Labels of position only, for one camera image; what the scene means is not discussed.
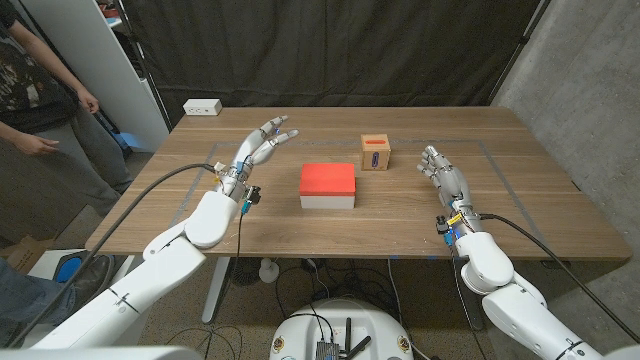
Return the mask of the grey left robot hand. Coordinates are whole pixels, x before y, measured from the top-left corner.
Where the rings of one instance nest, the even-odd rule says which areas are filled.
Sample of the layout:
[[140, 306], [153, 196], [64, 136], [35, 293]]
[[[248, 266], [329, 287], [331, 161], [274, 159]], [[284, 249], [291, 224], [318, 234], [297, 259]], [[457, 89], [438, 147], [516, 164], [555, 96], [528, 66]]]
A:
[[275, 117], [251, 131], [236, 151], [228, 171], [213, 190], [238, 201], [255, 166], [266, 163], [276, 149], [299, 135], [298, 129], [280, 132], [287, 115]]

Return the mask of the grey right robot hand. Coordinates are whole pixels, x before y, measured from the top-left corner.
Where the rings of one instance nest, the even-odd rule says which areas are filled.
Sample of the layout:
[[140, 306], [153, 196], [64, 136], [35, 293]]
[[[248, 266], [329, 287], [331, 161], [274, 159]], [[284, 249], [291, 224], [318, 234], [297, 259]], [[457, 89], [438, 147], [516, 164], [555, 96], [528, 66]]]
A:
[[427, 177], [439, 192], [439, 199], [449, 211], [473, 211], [471, 192], [463, 173], [432, 145], [422, 152], [417, 170]]

